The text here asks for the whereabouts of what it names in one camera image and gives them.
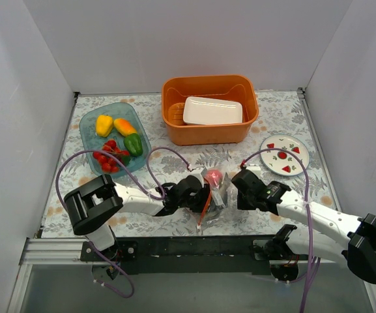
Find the clear zip top bag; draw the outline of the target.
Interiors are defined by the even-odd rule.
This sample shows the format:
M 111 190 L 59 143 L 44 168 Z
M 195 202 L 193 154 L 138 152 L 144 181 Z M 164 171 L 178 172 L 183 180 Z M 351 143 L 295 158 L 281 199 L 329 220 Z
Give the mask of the clear zip top bag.
M 197 233 L 214 226 L 222 218 L 230 204 L 230 193 L 233 189 L 231 175 L 221 167 L 205 168 L 201 172 L 204 180 L 204 186 L 209 187 L 209 194 L 206 197 L 205 204 L 200 207 L 197 214 Z

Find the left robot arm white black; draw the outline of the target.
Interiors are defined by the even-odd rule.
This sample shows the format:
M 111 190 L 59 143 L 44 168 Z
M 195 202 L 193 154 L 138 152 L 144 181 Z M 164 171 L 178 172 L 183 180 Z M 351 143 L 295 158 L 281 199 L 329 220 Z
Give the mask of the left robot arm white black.
M 118 252 L 114 232 L 107 221 L 117 213 L 169 216 L 178 209 L 203 213 L 210 205 L 210 186 L 198 174 L 178 183 L 164 183 L 143 192 L 114 183 L 110 175 L 100 175 L 69 192 L 64 198 L 75 235 L 84 236 L 102 260 L 112 260 Z

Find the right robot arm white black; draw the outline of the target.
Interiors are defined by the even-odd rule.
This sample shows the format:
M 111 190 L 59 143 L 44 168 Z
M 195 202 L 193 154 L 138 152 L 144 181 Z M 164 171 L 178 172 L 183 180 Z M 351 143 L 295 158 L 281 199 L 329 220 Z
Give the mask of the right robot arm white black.
M 236 187 L 237 207 L 260 210 L 282 216 L 301 224 L 284 225 L 276 235 L 257 248 L 261 256 L 289 259 L 308 255 L 346 265 L 358 278 L 376 284 L 376 216 L 362 218 L 335 211 L 304 198 L 289 186 L 272 181 L 264 184 L 247 169 L 237 173 L 231 182 Z

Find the red fake strawberries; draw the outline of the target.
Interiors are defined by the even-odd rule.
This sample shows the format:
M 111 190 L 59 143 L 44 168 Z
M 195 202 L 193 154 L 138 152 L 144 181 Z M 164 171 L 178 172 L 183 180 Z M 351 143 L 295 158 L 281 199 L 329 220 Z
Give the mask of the red fake strawberries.
M 93 159 L 100 165 L 103 173 L 117 173 L 120 171 L 121 166 L 112 158 L 115 157 L 124 166 L 130 163 L 131 155 L 125 149 L 120 149 L 116 140 L 109 139 L 101 147 L 102 151 L 108 153 L 108 155 L 100 152 L 93 152 Z

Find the orange yellow fake mango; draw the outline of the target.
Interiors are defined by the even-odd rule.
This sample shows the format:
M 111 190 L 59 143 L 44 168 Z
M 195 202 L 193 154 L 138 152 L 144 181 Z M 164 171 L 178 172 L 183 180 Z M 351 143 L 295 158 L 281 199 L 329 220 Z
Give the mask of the orange yellow fake mango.
M 127 137 L 131 134 L 137 134 L 137 130 L 132 126 L 132 124 L 123 118 L 117 118 L 113 122 L 113 126 L 116 128 L 119 134 Z

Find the yellow fake bell pepper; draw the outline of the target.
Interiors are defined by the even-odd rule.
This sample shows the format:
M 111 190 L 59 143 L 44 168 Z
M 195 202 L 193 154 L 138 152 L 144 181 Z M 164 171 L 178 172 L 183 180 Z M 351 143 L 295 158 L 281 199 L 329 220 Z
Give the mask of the yellow fake bell pepper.
M 99 115 L 96 120 L 95 130 L 100 137 L 108 137 L 113 129 L 113 118 L 109 115 Z

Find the green fake bell pepper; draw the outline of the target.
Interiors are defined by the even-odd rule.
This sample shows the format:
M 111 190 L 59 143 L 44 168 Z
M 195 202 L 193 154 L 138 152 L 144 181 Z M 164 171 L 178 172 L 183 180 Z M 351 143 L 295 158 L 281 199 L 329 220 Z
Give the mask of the green fake bell pepper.
M 143 154 L 141 138 L 137 133 L 129 134 L 123 140 L 126 150 L 133 157 L 139 157 Z

